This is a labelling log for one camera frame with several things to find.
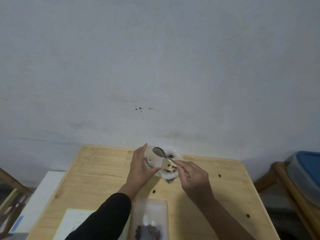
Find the white wall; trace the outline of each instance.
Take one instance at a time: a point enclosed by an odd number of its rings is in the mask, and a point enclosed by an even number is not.
[[[320,0],[0,0],[0,165],[36,186],[84,143],[148,142],[256,179],[320,151],[319,14]]]

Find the plastic bag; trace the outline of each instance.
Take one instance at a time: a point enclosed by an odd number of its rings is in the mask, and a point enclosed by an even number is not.
[[[131,215],[131,240],[169,240],[166,200],[138,197]]]
[[[155,146],[153,145],[148,145],[146,148],[146,151],[144,152],[146,166],[149,169],[153,167],[161,167],[161,170],[159,170],[155,175],[165,180],[171,180],[179,177],[177,169],[173,168],[173,166],[176,166],[176,165],[170,160],[168,160],[167,158],[159,157],[156,154],[154,154],[154,152],[152,151],[154,147]],[[183,157],[176,150],[165,148],[165,147],[162,147],[162,149],[165,152],[166,156],[172,155],[173,160],[184,161]]]

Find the plastic container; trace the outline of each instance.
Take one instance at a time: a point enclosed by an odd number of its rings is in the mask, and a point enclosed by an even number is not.
[[[137,198],[131,213],[131,240],[169,240],[166,200]]]
[[[306,199],[320,207],[320,153],[300,151],[289,160],[290,179]]]
[[[144,152],[145,157],[145,164],[146,166],[151,169],[153,167],[161,167],[161,170],[159,170],[155,175],[158,177],[161,177],[165,180],[172,180],[174,178],[179,177],[178,171],[176,169],[173,169],[172,166],[175,166],[174,163],[172,163],[170,160],[164,157],[159,157],[152,149],[154,149],[155,146],[148,145],[146,148],[146,151]],[[172,148],[165,148],[161,147],[166,155],[173,155],[173,160],[182,160],[184,161],[183,157],[174,149]]]

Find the black sleeve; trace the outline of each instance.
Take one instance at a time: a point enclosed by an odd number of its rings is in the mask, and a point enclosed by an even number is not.
[[[65,240],[117,240],[130,211],[129,197],[124,193],[114,193]]]

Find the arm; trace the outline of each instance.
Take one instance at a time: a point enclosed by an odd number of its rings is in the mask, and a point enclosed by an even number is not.
[[[66,240],[116,240],[129,218],[131,202],[139,190],[159,170],[144,165],[147,144],[134,151],[126,183],[92,213]]]
[[[219,240],[254,240],[214,198],[209,175],[193,162],[175,161],[182,189],[202,212]]]

